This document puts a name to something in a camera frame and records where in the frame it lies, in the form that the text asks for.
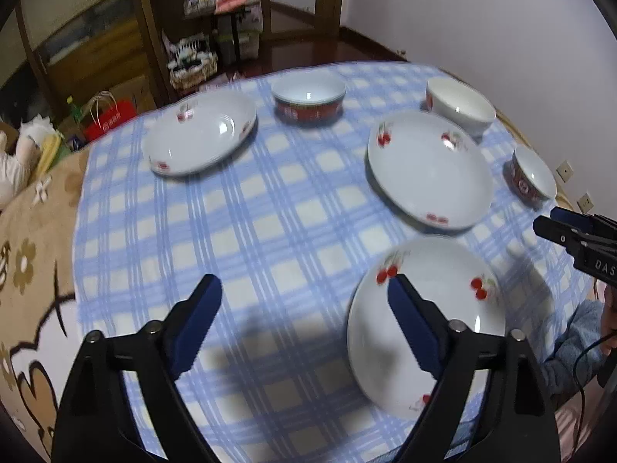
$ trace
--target person's hand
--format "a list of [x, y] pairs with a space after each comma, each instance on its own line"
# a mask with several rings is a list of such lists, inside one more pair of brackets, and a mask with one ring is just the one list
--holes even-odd
[[[613, 310], [613, 301], [617, 298], [617, 289], [607, 285], [604, 290], [604, 309], [600, 319], [600, 335], [607, 336], [617, 330], [617, 311]], [[600, 345], [602, 353], [609, 355], [613, 348], [617, 348], [617, 336]]]

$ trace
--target red cherry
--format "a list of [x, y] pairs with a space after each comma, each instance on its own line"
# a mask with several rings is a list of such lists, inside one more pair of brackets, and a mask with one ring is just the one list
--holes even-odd
[[382, 285], [386, 281], [386, 278], [388, 278], [388, 272], [386, 270], [381, 270], [377, 274], [377, 284]]

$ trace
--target baseboard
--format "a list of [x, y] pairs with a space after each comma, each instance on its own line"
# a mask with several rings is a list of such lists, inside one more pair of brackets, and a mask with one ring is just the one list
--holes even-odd
[[311, 12], [307, 12], [306, 10], [300, 10], [299, 8], [292, 7], [286, 3], [270, 2], [270, 11], [272, 10], [304, 22], [305, 24], [309, 24], [310, 26], [315, 26], [315, 15]]
[[375, 40], [372, 40], [368, 36], [364, 36], [363, 34], [358, 33], [347, 26], [341, 26], [339, 30], [339, 38], [350, 45], [356, 45], [361, 47], [362, 50], [366, 50], [370, 54], [374, 55], [375, 60], [406, 62], [406, 60], [400, 57], [399, 54], [396, 54], [396, 52], [385, 48]]

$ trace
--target tablecloth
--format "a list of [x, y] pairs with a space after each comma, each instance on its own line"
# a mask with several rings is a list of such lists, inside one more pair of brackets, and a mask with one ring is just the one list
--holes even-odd
[[[258, 126], [232, 158], [197, 176], [150, 172], [141, 141], [162, 112], [92, 146], [73, 246], [81, 330], [135, 332], [164, 318], [204, 273], [219, 276], [220, 312], [177, 385], [223, 462], [365, 462], [400, 446], [413, 425], [362, 394], [345, 323], [366, 270], [393, 245], [434, 233], [383, 197], [365, 151], [371, 127], [418, 108], [427, 79], [443, 73], [382, 62], [324, 69], [347, 82], [340, 119], [323, 128], [277, 119], [270, 84], [280, 73], [234, 83], [257, 103]], [[521, 328], [542, 359], [590, 280], [533, 233], [538, 213], [502, 175], [515, 143], [499, 121], [480, 146], [495, 195], [483, 220], [457, 239], [490, 264], [507, 326]], [[161, 454], [134, 381], [129, 395], [146, 448]]]

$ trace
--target wicker basket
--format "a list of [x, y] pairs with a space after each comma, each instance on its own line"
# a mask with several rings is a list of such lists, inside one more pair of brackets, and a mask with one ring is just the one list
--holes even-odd
[[169, 73], [169, 82], [172, 84], [172, 87], [177, 91], [186, 91], [209, 79], [217, 72], [217, 55], [212, 54], [212, 56], [212, 59], [202, 62], [201, 69], [187, 73], [182, 78], [175, 78], [174, 72], [171, 71]]

